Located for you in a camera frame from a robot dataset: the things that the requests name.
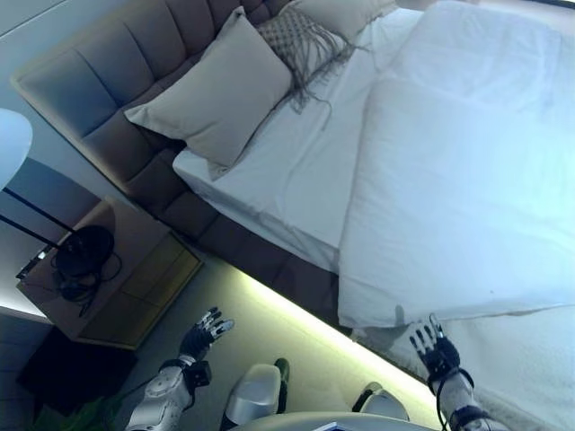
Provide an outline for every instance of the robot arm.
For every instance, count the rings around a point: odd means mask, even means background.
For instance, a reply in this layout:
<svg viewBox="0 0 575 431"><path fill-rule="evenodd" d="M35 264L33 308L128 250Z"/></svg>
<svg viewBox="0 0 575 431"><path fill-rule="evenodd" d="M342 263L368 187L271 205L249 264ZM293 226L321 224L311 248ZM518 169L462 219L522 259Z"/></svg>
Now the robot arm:
<svg viewBox="0 0 575 431"><path fill-rule="evenodd" d="M211 344L234 326L218 321L222 313L210 309L180 345L177 359L164 362L158 375L146 386L144 399L136 406L126 431L168 431L177 428L182 412L195 401L195 390L207 386L211 372L202 359Z"/></svg>
<svg viewBox="0 0 575 431"><path fill-rule="evenodd" d="M473 379L459 367L459 353L433 314L429 323L433 330L423 325L410 342L429 371L428 385L437 397L440 420L442 412L452 431L510 431L491 418L473 396Z"/></svg>

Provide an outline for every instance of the pillow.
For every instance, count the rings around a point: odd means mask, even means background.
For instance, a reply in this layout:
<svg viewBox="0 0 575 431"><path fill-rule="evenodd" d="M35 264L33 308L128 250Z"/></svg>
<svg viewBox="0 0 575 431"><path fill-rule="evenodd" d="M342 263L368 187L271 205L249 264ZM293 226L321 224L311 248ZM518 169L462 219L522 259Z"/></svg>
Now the pillow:
<svg viewBox="0 0 575 431"><path fill-rule="evenodd" d="M288 68L239 7L186 75L125 115L139 126L183 139L208 161L230 167L290 83Z"/></svg>
<svg viewBox="0 0 575 431"><path fill-rule="evenodd" d="M348 59L353 51L344 39L293 7L261 24L257 30L291 71L297 110L303 109L312 95L306 84Z"/></svg>
<svg viewBox="0 0 575 431"><path fill-rule="evenodd" d="M353 41L377 16L397 9L395 0L296 0L295 7L332 33Z"/></svg>

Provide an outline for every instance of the green plant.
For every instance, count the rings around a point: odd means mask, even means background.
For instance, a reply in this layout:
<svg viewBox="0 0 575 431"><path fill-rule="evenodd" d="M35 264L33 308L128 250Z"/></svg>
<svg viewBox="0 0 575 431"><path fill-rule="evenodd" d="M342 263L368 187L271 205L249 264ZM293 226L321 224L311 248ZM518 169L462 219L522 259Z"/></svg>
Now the green plant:
<svg viewBox="0 0 575 431"><path fill-rule="evenodd" d="M121 406L121 397L99 398L84 404L77 412L61 418L43 408L33 425L26 431L113 431L113 421Z"/></svg>

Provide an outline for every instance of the white mattress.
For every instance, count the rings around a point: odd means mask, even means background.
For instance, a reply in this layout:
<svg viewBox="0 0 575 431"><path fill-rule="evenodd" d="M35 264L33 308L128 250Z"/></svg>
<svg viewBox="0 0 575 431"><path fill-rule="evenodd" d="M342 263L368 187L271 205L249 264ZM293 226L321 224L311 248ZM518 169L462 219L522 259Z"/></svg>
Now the white mattress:
<svg viewBox="0 0 575 431"><path fill-rule="evenodd" d="M421 12L398 9L368 25L345 66L312 84L302 115L277 107L240 162L212 181L189 150L173 168L222 214L318 267L338 272L338 248L353 182L363 108L373 82L406 40Z"/></svg>

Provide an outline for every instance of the knitted pillow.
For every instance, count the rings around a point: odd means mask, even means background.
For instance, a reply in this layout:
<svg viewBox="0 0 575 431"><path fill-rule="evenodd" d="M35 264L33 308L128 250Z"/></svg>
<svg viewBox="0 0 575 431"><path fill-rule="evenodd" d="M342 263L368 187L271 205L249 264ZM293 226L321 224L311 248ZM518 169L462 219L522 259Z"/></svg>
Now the knitted pillow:
<svg viewBox="0 0 575 431"><path fill-rule="evenodd" d="M291 92L298 111L310 97L315 98L307 84L316 76L329 73L353 51L346 40L292 7L284 8L257 30L290 70L293 77Z"/></svg>

